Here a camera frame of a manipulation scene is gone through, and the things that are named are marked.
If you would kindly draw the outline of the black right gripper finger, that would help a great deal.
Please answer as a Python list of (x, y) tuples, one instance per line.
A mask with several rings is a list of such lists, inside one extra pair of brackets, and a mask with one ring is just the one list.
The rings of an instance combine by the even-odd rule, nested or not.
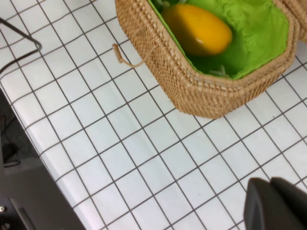
[(305, 230), (307, 194), (280, 177), (251, 178), (244, 206), (247, 230)]

